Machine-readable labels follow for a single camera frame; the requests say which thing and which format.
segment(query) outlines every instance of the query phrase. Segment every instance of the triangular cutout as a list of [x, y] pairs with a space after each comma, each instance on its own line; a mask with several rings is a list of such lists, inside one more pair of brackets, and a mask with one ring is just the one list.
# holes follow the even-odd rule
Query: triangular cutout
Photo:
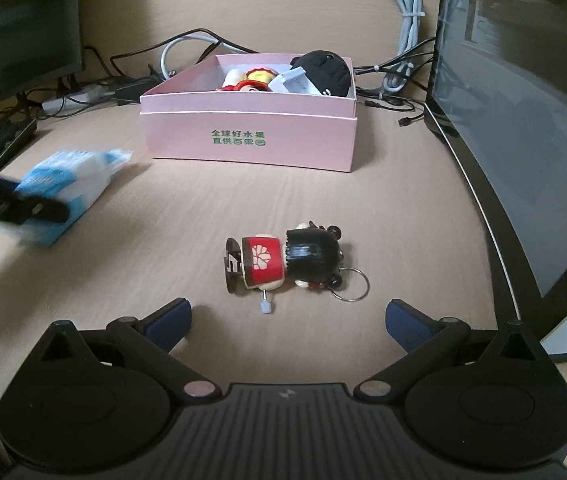
[[57, 359], [70, 359], [73, 356], [70, 343], [63, 334], [55, 334], [48, 345], [42, 361], [56, 361]]
[[508, 341], [503, 346], [501, 356], [508, 359], [521, 359], [522, 361], [535, 360], [528, 344], [519, 333], [513, 333], [508, 336]]

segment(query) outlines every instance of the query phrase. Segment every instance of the blue and white package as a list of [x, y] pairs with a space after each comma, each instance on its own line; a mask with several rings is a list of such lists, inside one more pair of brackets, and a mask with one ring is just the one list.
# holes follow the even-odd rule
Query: blue and white package
[[130, 160], [131, 152], [57, 152], [37, 164], [15, 191], [65, 202], [70, 210], [64, 224], [30, 219], [6, 230], [28, 242], [46, 246], [83, 215], [110, 184], [111, 177]]

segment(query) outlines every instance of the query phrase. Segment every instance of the key ring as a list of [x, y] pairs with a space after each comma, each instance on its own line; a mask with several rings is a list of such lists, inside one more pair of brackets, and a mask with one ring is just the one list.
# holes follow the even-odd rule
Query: key ring
[[352, 270], [353, 272], [356, 272], [357, 274], [363, 276], [363, 278], [365, 279], [366, 290], [358, 298], [344, 298], [343, 296], [339, 296], [332, 288], [329, 288], [328, 290], [331, 292], [331, 294], [335, 298], [337, 298], [337, 300], [345, 301], [346, 303], [355, 303], [356, 301], [361, 301], [363, 298], [368, 296], [368, 293], [370, 292], [370, 280], [368, 279], [368, 276], [361, 272], [361, 270], [355, 269], [355, 267], [341, 267], [339, 269], [339, 272], [341, 272], [342, 270]]

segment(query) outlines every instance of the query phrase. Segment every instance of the desk surface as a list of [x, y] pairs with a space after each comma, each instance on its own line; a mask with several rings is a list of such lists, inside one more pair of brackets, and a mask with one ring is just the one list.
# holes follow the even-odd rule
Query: desk surface
[[[22, 177], [57, 150], [133, 150], [131, 165], [51, 248], [0, 234], [0, 397], [55, 319], [102, 328], [183, 296], [193, 329], [174, 350], [230, 381], [348, 386], [403, 355], [383, 313], [401, 298], [432, 317], [495, 327], [481, 216], [448, 148], [423, 125], [361, 108], [352, 174], [276, 166], [152, 160], [138, 107], [104, 108], [40, 125], [41, 138], [4, 174]], [[336, 224], [345, 262], [367, 273], [368, 297], [342, 303], [296, 287], [227, 293], [227, 237], [283, 235], [301, 221]], [[352, 283], [356, 294], [361, 283]], [[567, 364], [561, 365], [567, 379]]]

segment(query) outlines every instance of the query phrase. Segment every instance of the pink box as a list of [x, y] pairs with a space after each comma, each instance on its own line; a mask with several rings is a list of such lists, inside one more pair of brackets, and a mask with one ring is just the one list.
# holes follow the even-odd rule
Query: pink box
[[347, 97], [213, 91], [231, 68], [284, 72], [295, 56], [213, 56], [146, 92], [141, 121], [152, 156], [351, 171], [354, 76]]

